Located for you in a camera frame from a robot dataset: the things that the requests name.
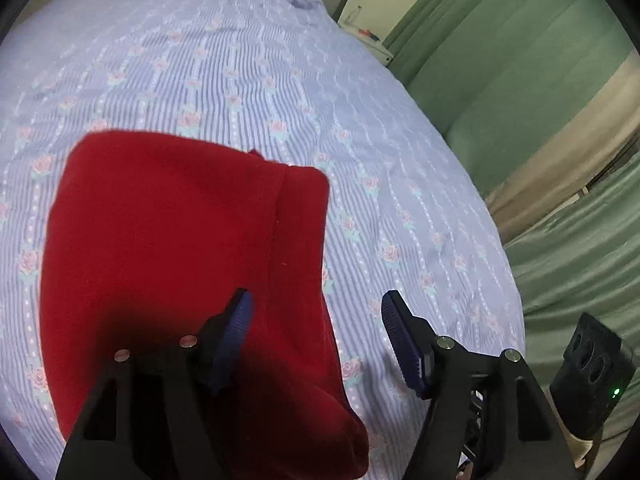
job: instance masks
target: pink rose print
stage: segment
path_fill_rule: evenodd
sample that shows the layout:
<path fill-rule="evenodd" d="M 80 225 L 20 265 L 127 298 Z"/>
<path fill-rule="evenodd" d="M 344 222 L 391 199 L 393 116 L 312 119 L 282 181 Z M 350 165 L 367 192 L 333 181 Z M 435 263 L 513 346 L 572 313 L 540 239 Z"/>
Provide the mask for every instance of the pink rose print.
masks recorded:
<path fill-rule="evenodd" d="M 400 219 L 402 220 L 402 225 L 404 226 L 404 228 L 412 231 L 414 229 L 414 219 L 406 209 L 401 209 L 399 212 Z"/>
<path fill-rule="evenodd" d="M 466 271 L 466 261 L 462 256 L 456 256 L 453 258 L 453 266 L 458 270 Z"/>
<path fill-rule="evenodd" d="M 387 245 L 382 247 L 380 251 L 380 258 L 389 266 L 395 267 L 400 260 L 400 251 L 395 245 Z"/>
<path fill-rule="evenodd" d="M 216 32 L 220 28 L 220 20 L 211 20 L 207 25 L 205 25 L 204 30 L 207 32 Z"/>
<path fill-rule="evenodd" d="M 25 430 L 27 428 L 27 422 L 24 420 L 24 417 L 20 415 L 20 413 L 15 413 L 14 416 L 11 417 L 11 421 L 22 430 Z"/>
<path fill-rule="evenodd" d="M 275 90 L 276 79 L 273 76 L 268 75 L 262 80 L 262 84 L 267 90 Z"/>
<path fill-rule="evenodd" d="M 187 137 L 195 137 L 200 132 L 202 114 L 191 110 L 184 110 L 178 117 L 178 133 Z"/>
<path fill-rule="evenodd" d="M 127 78 L 126 72 L 113 72 L 107 77 L 107 84 L 111 87 L 118 86 Z"/>
<path fill-rule="evenodd" d="M 107 119 L 94 119 L 87 126 L 87 131 L 89 132 L 101 132 L 106 130 L 109 127 L 109 123 Z"/>
<path fill-rule="evenodd" d="M 356 221 L 352 216 L 344 215 L 340 218 L 340 227 L 344 235 L 351 241 L 357 242 L 360 240 L 360 232 L 356 229 Z"/>
<path fill-rule="evenodd" d="M 315 110 L 308 104 L 301 104 L 300 111 L 308 117 L 314 117 L 316 115 Z"/>
<path fill-rule="evenodd" d="M 343 144 L 349 144 L 351 142 L 351 132 L 343 128 L 336 128 L 334 130 L 335 136 Z"/>
<path fill-rule="evenodd" d="M 232 111 L 237 112 L 242 109 L 242 98 L 239 95 L 229 95 L 226 98 L 226 105 Z"/>
<path fill-rule="evenodd" d="M 329 278 L 329 269 L 322 264 L 322 293 L 331 294 L 334 290 L 334 281 Z"/>
<path fill-rule="evenodd" d="M 489 314 L 486 318 L 487 326 L 496 334 L 503 335 L 504 329 L 498 323 L 498 318 L 494 314 Z"/>
<path fill-rule="evenodd" d="M 164 72 L 169 68 L 169 62 L 164 57 L 156 57 L 152 65 L 158 72 Z"/>
<path fill-rule="evenodd" d="M 31 177 L 41 178 L 51 173 L 51 155 L 41 155 L 31 161 Z"/>
<path fill-rule="evenodd" d="M 233 68 L 225 68 L 225 71 L 223 72 L 223 74 L 225 75 L 225 77 L 230 77 L 230 78 L 237 78 L 238 77 L 238 70 L 235 70 Z"/>
<path fill-rule="evenodd" d="M 18 270 L 25 276 L 31 276 L 38 269 L 38 253 L 36 251 L 27 251 L 22 254 L 18 261 Z"/>
<path fill-rule="evenodd" d="M 380 181 L 374 176 L 366 176 L 362 179 L 364 190 L 373 197 L 378 196 Z"/>
<path fill-rule="evenodd" d="M 166 35 L 172 43 L 176 44 L 181 43 L 184 38 L 180 30 L 170 30 Z"/>
<path fill-rule="evenodd" d="M 30 126 L 21 126 L 18 128 L 18 133 L 15 137 L 14 150 L 19 152 L 23 149 L 31 138 L 31 134 L 33 133 L 33 128 Z"/>
<path fill-rule="evenodd" d="M 362 379 L 362 362 L 359 357 L 354 357 L 342 363 L 342 382 L 345 388 L 351 388 Z"/>
<path fill-rule="evenodd" d="M 138 99 L 140 99 L 144 103 L 148 103 L 156 98 L 156 94 L 150 90 L 146 90 L 144 92 L 140 92 L 138 94 Z"/>
<path fill-rule="evenodd" d="M 21 126 L 18 128 L 18 139 L 29 140 L 31 134 L 33 133 L 33 128 L 30 126 Z"/>
<path fill-rule="evenodd" d="M 382 315 L 382 302 L 380 300 L 369 300 L 367 308 L 373 317 L 381 317 Z"/>
<path fill-rule="evenodd" d="M 386 440 L 383 435 L 369 434 L 369 457 L 375 458 L 379 456 L 386 447 Z"/>
<path fill-rule="evenodd" d="M 33 387 L 37 390 L 40 390 L 41 392 L 49 391 L 49 385 L 47 384 L 47 377 L 44 373 L 44 368 L 34 368 L 28 377 Z"/>
<path fill-rule="evenodd" d="M 471 321 L 473 321 L 474 323 L 480 321 L 480 307 L 476 304 L 473 304 L 471 306 Z"/>
<path fill-rule="evenodd" d="M 433 272 L 425 272 L 420 276 L 420 286 L 430 296 L 436 294 L 436 279 Z"/>
<path fill-rule="evenodd" d="M 466 225 L 464 225 L 462 222 L 458 222 L 458 229 L 460 229 L 460 232 L 465 235 L 465 238 L 467 240 L 469 240 L 469 232 L 466 230 Z"/>
<path fill-rule="evenodd" d="M 442 248 L 442 236 L 440 236 L 440 233 L 435 233 L 431 237 L 431 241 L 433 242 L 433 245 L 436 246 L 437 250 L 441 250 L 441 248 Z"/>
<path fill-rule="evenodd" d="M 329 170 L 332 166 L 331 158 L 329 155 L 323 152 L 318 152 L 314 155 L 314 165 L 316 168 Z"/>
<path fill-rule="evenodd" d="M 202 48 L 201 46 L 193 51 L 193 57 L 195 59 L 203 60 L 207 59 L 207 56 L 209 56 L 209 51 L 206 48 Z"/>
<path fill-rule="evenodd" d="M 409 191 L 411 191 L 414 196 L 417 196 L 418 198 L 420 198 L 422 195 L 422 191 L 413 180 L 409 182 Z"/>
<path fill-rule="evenodd" d="M 139 43 L 136 43 L 129 49 L 129 51 L 127 52 L 127 55 L 130 57 L 140 56 L 141 54 L 144 54 L 145 50 L 146 50 L 145 47 L 143 47 Z"/>
<path fill-rule="evenodd" d="M 279 119 L 270 121 L 269 131 L 271 133 L 271 137 L 274 137 L 280 142 L 286 142 L 286 140 L 289 139 L 289 129 L 287 128 L 287 123 L 284 121 Z"/>
<path fill-rule="evenodd" d="M 200 90 L 200 88 L 202 88 L 202 81 L 199 81 L 194 77 L 188 77 L 187 79 L 185 79 L 184 85 L 187 88 L 191 88 L 193 90 Z"/>
<path fill-rule="evenodd" d="M 478 256 L 480 256 L 480 258 L 488 263 L 486 257 L 486 249 L 482 245 L 476 245 L 476 253 L 478 253 Z"/>
<path fill-rule="evenodd" d="M 60 112 L 65 114 L 65 113 L 68 113 L 68 111 L 71 110 L 71 108 L 73 108 L 77 104 L 78 104 L 78 98 L 77 97 L 65 97 L 58 104 L 58 108 L 60 108 Z"/>

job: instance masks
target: floral pattern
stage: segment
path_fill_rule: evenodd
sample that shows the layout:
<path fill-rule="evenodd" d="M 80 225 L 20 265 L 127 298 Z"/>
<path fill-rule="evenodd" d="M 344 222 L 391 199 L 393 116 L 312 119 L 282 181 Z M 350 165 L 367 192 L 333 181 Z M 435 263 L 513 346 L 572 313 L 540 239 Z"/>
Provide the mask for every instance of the floral pattern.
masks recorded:
<path fill-rule="evenodd" d="M 440 233 L 434 233 L 433 235 L 431 235 L 431 241 L 433 242 L 433 245 L 435 245 L 438 252 L 440 252 L 442 250 L 442 235 Z"/>
<path fill-rule="evenodd" d="M 223 75 L 231 79 L 237 79 L 240 76 L 240 74 L 238 73 L 238 70 L 231 67 L 225 68 L 223 71 Z"/>
<path fill-rule="evenodd" d="M 420 275 L 420 286 L 430 297 L 436 296 L 436 277 L 433 272 L 423 272 Z"/>
<path fill-rule="evenodd" d="M 287 123 L 279 119 L 269 122 L 269 132 L 271 137 L 279 142 L 286 142 L 289 139 L 289 128 Z"/>
<path fill-rule="evenodd" d="M 331 157 L 325 152 L 318 152 L 314 155 L 314 166 L 320 170 L 330 171 L 333 163 Z"/>
<path fill-rule="evenodd" d="M 466 260 L 462 256 L 456 256 L 453 258 L 453 266 L 456 267 L 457 270 L 466 272 Z"/>
<path fill-rule="evenodd" d="M 145 90 L 144 92 L 140 92 L 138 94 L 138 99 L 143 103 L 149 103 L 156 97 L 158 97 L 156 93 L 152 92 L 151 90 Z"/>
<path fill-rule="evenodd" d="M 342 382 L 345 388 L 353 388 L 362 380 L 362 361 L 359 357 L 353 357 L 342 363 Z"/>
<path fill-rule="evenodd" d="M 364 176 L 362 178 L 362 185 L 364 191 L 373 198 L 378 198 L 378 192 L 380 191 L 380 181 L 375 176 Z"/>
<path fill-rule="evenodd" d="M 174 46 L 179 43 L 182 43 L 182 40 L 184 39 L 184 36 L 180 30 L 170 30 L 166 34 L 166 36 L 169 38 L 169 43 L 171 43 Z"/>
<path fill-rule="evenodd" d="M 49 385 L 47 384 L 47 376 L 44 373 L 44 368 L 34 368 L 31 373 L 29 373 L 29 380 L 34 388 L 40 390 L 41 392 L 48 392 Z"/>
<path fill-rule="evenodd" d="M 136 43 L 135 45 L 133 45 L 128 51 L 127 51 L 127 56 L 129 57 L 137 57 L 137 56 L 142 56 L 142 54 L 145 53 L 146 48 L 143 47 L 141 44 Z"/>
<path fill-rule="evenodd" d="M 384 435 L 369 433 L 369 458 L 375 459 L 382 455 L 386 447 Z"/>
<path fill-rule="evenodd" d="M 401 208 L 398 211 L 398 214 L 400 215 L 400 219 L 402 220 L 402 226 L 408 231 L 413 231 L 415 229 L 415 225 L 414 218 L 411 216 L 411 213 L 409 213 L 406 209 Z"/>
<path fill-rule="evenodd" d="M 331 294 L 334 291 L 334 280 L 329 277 L 329 269 L 322 263 L 322 293 Z"/>
<path fill-rule="evenodd" d="M 345 130 L 344 128 L 334 128 L 334 135 L 345 146 L 348 146 L 351 143 L 351 132 L 349 130 Z"/>
<path fill-rule="evenodd" d="M 206 48 L 198 47 L 193 51 L 193 57 L 195 59 L 199 59 L 200 61 L 207 59 L 209 57 L 209 51 Z"/>
<path fill-rule="evenodd" d="M 184 85 L 192 90 L 200 90 L 202 88 L 202 81 L 194 77 L 188 77 L 184 80 Z"/>
<path fill-rule="evenodd" d="M 200 132 L 201 120 L 202 114 L 200 112 L 193 110 L 191 107 L 187 107 L 178 116 L 178 133 L 185 137 L 197 137 Z"/>
<path fill-rule="evenodd" d="M 103 130 L 108 129 L 108 127 L 109 127 L 109 123 L 107 122 L 107 119 L 100 118 L 100 119 L 94 119 L 93 121 L 91 121 L 87 125 L 86 130 L 88 132 L 101 132 Z"/>
<path fill-rule="evenodd" d="M 239 95 L 233 94 L 226 97 L 226 105 L 233 112 L 239 112 L 242 110 L 242 98 Z"/>
<path fill-rule="evenodd" d="M 31 176 L 39 179 L 51 174 L 51 155 L 41 155 L 31 161 Z"/>
<path fill-rule="evenodd" d="M 0 227 L 9 218 L 9 204 L 4 200 L 0 200 Z"/>
<path fill-rule="evenodd" d="M 157 72 L 165 72 L 169 68 L 170 63 L 164 57 L 156 57 L 152 66 Z"/>
<path fill-rule="evenodd" d="M 126 79 L 127 79 L 127 73 L 126 72 L 113 72 L 113 73 L 109 74 L 109 76 L 107 78 L 107 84 L 110 87 L 118 86 L 118 85 L 124 83 L 124 81 Z"/>
<path fill-rule="evenodd" d="M 31 126 L 21 126 L 18 128 L 18 133 L 15 136 L 15 144 L 14 150 L 19 152 L 24 149 L 24 147 L 31 140 L 31 134 L 33 133 L 33 128 Z"/>
<path fill-rule="evenodd" d="M 270 92 L 274 91 L 276 89 L 276 79 L 273 76 L 268 75 L 262 79 L 262 85 L 265 90 Z"/>
<path fill-rule="evenodd" d="M 60 113 L 68 114 L 78 104 L 78 98 L 74 96 L 65 97 L 58 104 Z"/>
<path fill-rule="evenodd" d="M 422 191 L 420 190 L 420 187 L 413 180 L 409 182 L 409 191 L 411 191 L 411 193 L 413 193 L 418 198 L 422 197 Z"/>
<path fill-rule="evenodd" d="M 356 228 L 356 221 L 353 216 L 347 214 L 340 215 L 338 219 L 344 235 L 352 242 L 360 241 L 360 231 Z"/>
<path fill-rule="evenodd" d="M 36 251 L 25 251 L 18 259 L 18 271 L 24 283 L 33 285 L 38 275 L 38 253 Z"/>
<path fill-rule="evenodd" d="M 383 244 L 380 249 L 380 258 L 382 258 L 389 267 L 397 268 L 400 261 L 400 250 L 398 246 Z"/>

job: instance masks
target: red cloth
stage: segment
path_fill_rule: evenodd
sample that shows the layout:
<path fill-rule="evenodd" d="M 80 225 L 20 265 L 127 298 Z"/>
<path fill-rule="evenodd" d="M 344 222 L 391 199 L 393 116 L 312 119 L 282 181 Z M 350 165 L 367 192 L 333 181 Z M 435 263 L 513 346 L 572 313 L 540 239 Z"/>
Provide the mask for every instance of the red cloth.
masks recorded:
<path fill-rule="evenodd" d="M 254 318 L 220 403 L 236 478 L 354 479 L 363 424 L 321 293 L 328 183 L 313 168 L 148 132 L 86 136 L 47 226 L 42 349 L 69 436 L 115 351 L 175 344 L 238 287 Z"/>

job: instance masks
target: bed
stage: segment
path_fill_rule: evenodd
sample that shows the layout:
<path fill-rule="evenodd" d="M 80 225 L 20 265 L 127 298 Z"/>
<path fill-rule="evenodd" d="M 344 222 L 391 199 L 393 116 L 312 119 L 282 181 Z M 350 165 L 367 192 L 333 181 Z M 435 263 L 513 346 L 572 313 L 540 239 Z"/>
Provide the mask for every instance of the bed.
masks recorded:
<path fill-rule="evenodd" d="M 0 72 L 0 423 L 41 480 L 64 441 L 38 274 L 47 213 L 85 132 L 169 132 L 327 175 L 322 290 L 369 432 L 367 478 L 402 476 L 426 410 L 385 337 L 384 292 L 468 349 L 524 352 L 520 298 L 468 175 L 322 0 L 55 0 L 7 35 Z"/>

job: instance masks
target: small object on shelf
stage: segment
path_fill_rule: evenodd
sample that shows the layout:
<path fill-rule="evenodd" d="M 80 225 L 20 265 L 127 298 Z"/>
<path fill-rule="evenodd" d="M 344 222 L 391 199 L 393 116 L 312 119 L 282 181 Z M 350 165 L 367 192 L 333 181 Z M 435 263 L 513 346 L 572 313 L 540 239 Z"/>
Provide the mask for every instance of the small object on shelf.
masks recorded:
<path fill-rule="evenodd" d="M 358 14 L 360 13 L 360 11 L 362 10 L 362 6 L 359 5 L 357 6 L 355 9 L 353 9 L 349 15 L 344 19 L 344 23 L 346 25 L 351 25 L 351 23 L 353 23 L 353 20 L 355 20 L 358 17 Z"/>
<path fill-rule="evenodd" d="M 368 28 L 359 28 L 360 34 L 363 36 L 367 36 L 371 38 L 373 41 L 380 41 L 380 38 L 377 37 L 373 32 L 371 32 Z"/>
<path fill-rule="evenodd" d="M 373 34 L 370 30 L 363 30 L 359 27 L 354 27 L 347 23 L 347 21 L 340 24 L 342 30 L 346 33 L 351 34 L 354 38 L 357 38 L 362 43 L 366 49 L 373 54 L 382 65 L 387 66 L 391 60 L 394 58 L 394 55 L 389 52 L 384 46 L 382 46 L 382 42 L 380 38 Z"/>

